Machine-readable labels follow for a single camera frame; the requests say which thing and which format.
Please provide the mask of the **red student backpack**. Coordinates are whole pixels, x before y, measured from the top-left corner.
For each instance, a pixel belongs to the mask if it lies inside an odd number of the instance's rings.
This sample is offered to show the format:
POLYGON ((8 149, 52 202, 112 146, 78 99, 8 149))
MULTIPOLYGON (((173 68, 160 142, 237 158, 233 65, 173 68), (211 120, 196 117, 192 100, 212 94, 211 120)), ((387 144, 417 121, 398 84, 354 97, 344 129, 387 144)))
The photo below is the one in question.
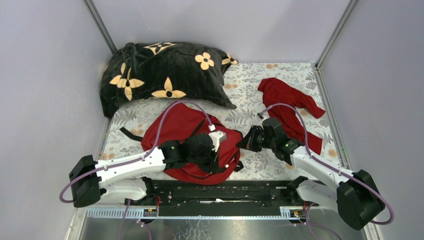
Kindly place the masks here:
POLYGON ((202 111, 192 109, 183 103, 166 109, 168 113, 162 113, 146 130, 144 136, 132 134, 124 127, 120 131, 128 138, 140 142, 144 150, 153 147, 155 140, 158 145, 166 141, 184 142, 192 134, 210 132, 209 123, 216 130, 226 133, 226 140, 219 145, 219 166, 226 167, 221 173, 209 173, 200 170, 194 164, 187 164, 183 168, 166 169, 164 173, 170 177, 187 183, 200 185, 216 185, 224 182, 233 172, 239 172, 244 165, 241 162, 241 151, 236 144, 242 140, 242 133, 238 130, 225 127, 215 116, 205 116, 202 111))

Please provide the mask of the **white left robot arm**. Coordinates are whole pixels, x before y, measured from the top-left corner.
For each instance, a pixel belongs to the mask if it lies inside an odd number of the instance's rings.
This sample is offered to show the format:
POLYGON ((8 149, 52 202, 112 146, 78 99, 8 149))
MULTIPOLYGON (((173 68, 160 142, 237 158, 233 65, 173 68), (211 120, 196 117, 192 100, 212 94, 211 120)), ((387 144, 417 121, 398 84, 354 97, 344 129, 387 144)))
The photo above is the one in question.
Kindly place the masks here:
POLYGON ((136 177, 180 169, 187 164, 209 171, 218 162, 219 148, 226 138, 226 133, 216 130, 198 133, 184 142, 168 140, 148 151, 118 159, 95 161, 92 155, 86 155, 68 175, 70 203, 75 208, 84 208, 98 202, 130 199, 148 206, 154 202, 155 192, 148 180, 136 177))

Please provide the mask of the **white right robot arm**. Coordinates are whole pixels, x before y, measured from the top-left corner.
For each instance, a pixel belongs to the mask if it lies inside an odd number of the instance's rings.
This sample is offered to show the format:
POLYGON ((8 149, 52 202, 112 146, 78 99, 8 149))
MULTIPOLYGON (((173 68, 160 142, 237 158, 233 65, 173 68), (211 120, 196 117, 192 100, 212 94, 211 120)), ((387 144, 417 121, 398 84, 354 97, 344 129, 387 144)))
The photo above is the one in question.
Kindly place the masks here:
POLYGON ((277 159, 317 178, 299 176, 287 185, 286 198, 293 206, 316 203, 338 213, 354 230, 361 230, 386 208, 368 172, 354 172, 314 155, 303 142, 288 137, 276 118, 251 126, 236 146, 251 152, 270 149, 277 159))

